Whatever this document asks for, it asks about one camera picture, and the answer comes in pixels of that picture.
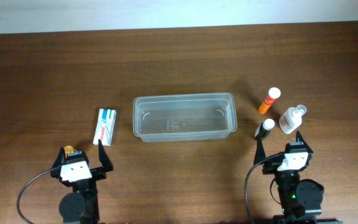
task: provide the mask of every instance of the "gray container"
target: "gray container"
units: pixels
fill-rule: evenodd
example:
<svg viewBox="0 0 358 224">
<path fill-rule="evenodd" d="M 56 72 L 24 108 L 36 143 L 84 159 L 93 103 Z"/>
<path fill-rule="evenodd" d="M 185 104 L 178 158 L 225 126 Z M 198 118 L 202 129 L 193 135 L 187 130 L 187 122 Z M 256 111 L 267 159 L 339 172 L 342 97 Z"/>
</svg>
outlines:
<svg viewBox="0 0 358 224">
<path fill-rule="evenodd" d="M 230 93 L 138 97 L 133 119 L 143 142 L 223 139 L 237 129 Z"/>
</svg>

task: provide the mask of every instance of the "brown tabletop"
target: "brown tabletop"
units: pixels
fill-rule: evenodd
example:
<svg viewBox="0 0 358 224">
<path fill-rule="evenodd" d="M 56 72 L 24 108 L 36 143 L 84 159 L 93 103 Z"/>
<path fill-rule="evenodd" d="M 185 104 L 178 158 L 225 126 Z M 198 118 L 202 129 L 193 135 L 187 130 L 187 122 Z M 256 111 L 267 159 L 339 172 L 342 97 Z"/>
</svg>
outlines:
<svg viewBox="0 0 358 224">
<path fill-rule="evenodd" d="M 261 115 L 273 86 L 282 96 Z M 136 97 L 216 92 L 236 103 L 238 129 L 226 139 L 134 136 Z M 61 146 L 86 151 L 99 166 L 91 143 L 99 108 L 117 110 L 106 147 L 114 171 L 98 182 L 101 222 L 247 222 L 255 129 L 298 104 L 308 109 L 298 130 L 314 150 L 301 178 L 325 187 L 319 217 L 358 223 L 358 22 L 0 35 L 0 223 L 22 223 L 17 194 L 51 168 Z M 295 132 L 277 126 L 266 154 L 293 141 Z M 250 178 L 256 218 L 282 213 L 272 179 L 260 167 Z M 43 176 L 24 192 L 23 213 L 61 223 L 58 205 L 69 192 Z"/>
</svg>

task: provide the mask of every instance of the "white wall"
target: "white wall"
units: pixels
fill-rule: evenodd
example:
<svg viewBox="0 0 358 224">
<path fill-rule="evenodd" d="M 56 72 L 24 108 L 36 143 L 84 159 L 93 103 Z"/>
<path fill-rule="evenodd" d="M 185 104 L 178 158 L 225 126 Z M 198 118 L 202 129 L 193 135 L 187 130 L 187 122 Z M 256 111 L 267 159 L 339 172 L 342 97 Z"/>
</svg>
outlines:
<svg viewBox="0 0 358 224">
<path fill-rule="evenodd" d="M 358 21 L 358 0 L 0 0 L 0 34 Z"/>
</svg>

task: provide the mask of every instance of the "white cap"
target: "white cap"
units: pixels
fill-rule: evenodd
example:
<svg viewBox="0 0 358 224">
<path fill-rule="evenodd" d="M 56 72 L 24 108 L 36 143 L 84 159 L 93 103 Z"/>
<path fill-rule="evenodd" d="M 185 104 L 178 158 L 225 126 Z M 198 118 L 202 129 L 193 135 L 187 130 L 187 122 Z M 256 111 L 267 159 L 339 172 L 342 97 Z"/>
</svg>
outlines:
<svg viewBox="0 0 358 224">
<path fill-rule="evenodd" d="M 294 117 L 300 118 L 306 113 L 306 107 L 303 105 L 298 105 L 295 110 L 292 112 Z"/>
<path fill-rule="evenodd" d="M 274 120 L 266 119 L 263 123 L 263 127 L 267 131 L 273 129 L 274 128 Z"/>
<path fill-rule="evenodd" d="M 268 95 L 273 99 L 277 99 L 281 96 L 281 91 L 278 88 L 273 87 L 268 90 Z"/>
</svg>

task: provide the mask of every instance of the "orange bottle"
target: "orange bottle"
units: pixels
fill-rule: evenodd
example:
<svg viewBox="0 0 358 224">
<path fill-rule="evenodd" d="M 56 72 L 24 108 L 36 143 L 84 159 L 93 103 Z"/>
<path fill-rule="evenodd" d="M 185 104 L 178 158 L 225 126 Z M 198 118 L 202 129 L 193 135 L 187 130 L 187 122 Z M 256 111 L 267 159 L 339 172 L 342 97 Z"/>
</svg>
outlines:
<svg viewBox="0 0 358 224">
<path fill-rule="evenodd" d="M 266 96 L 262 105 L 259 107 L 259 113 L 265 114 L 267 110 L 273 105 L 274 101 L 278 97 L 280 97 L 280 95 L 281 95 L 281 91 L 278 88 L 273 87 L 269 89 L 268 95 Z"/>
</svg>

